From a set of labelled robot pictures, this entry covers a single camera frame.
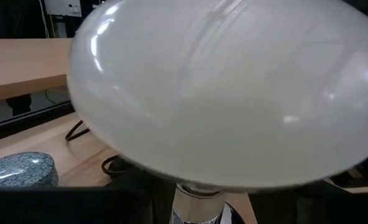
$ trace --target white lamp shade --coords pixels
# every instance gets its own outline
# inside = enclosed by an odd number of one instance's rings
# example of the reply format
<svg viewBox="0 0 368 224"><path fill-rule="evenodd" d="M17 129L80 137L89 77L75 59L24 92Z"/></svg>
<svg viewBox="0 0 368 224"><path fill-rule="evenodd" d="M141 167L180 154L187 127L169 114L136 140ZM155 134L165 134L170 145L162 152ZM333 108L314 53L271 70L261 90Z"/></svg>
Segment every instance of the white lamp shade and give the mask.
<svg viewBox="0 0 368 224"><path fill-rule="evenodd" d="M368 156L368 18L341 1L107 1L68 86L95 135L181 180L282 187Z"/></svg>

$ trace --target white electrical box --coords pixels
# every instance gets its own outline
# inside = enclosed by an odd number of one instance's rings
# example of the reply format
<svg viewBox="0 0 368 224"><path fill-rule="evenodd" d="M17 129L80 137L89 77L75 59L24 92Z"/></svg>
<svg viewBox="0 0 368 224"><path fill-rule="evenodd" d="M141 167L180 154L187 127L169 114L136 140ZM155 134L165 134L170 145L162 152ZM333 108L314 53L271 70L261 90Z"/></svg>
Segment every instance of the white electrical box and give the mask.
<svg viewBox="0 0 368 224"><path fill-rule="evenodd" d="M81 17L80 0L45 0L46 12L56 16Z"/></svg>

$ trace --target gray speckled container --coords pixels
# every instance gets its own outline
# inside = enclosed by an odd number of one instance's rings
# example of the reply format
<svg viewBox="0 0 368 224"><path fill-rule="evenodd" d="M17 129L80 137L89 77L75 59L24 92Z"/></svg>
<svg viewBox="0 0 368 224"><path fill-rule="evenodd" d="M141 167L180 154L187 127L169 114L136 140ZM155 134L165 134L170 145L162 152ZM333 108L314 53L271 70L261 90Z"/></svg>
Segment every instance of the gray speckled container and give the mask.
<svg viewBox="0 0 368 224"><path fill-rule="evenodd" d="M23 152L0 158L0 187L54 187L58 173L53 158L42 152Z"/></svg>

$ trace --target frosted glass dome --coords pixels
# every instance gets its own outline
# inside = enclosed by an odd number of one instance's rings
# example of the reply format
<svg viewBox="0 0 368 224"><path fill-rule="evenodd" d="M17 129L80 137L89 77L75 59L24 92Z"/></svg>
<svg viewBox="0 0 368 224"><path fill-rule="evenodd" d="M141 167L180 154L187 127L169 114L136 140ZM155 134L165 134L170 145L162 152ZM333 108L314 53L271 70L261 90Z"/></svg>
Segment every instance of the frosted glass dome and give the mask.
<svg viewBox="0 0 368 224"><path fill-rule="evenodd" d="M341 1L110 0L68 86L95 135L180 180L281 187L368 156L368 18Z"/></svg>

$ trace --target wooden table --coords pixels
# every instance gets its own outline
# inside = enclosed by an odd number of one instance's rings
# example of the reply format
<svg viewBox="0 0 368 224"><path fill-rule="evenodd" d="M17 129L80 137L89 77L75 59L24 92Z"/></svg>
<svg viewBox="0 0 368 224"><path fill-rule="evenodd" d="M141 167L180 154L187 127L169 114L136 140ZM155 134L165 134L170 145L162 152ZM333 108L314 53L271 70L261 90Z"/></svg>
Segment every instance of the wooden table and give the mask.
<svg viewBox="0 0 368 224"><path fill-rule="evenodd" d="M117 152L91 132L69 143L64 137L79 121L75 113L0 140L0 157L18 152L45 152L50 154L60 176L61 186L102 186L110 180L101 171L101 163ZM256 223L253 209L245 193L229 194L228 202L245 219Z"/></svg>
<svg viewBox="0 0 368 224"><path fill-rule="evenodd" d="M66 84L71 39L0 39L0 100Z"/></svg>

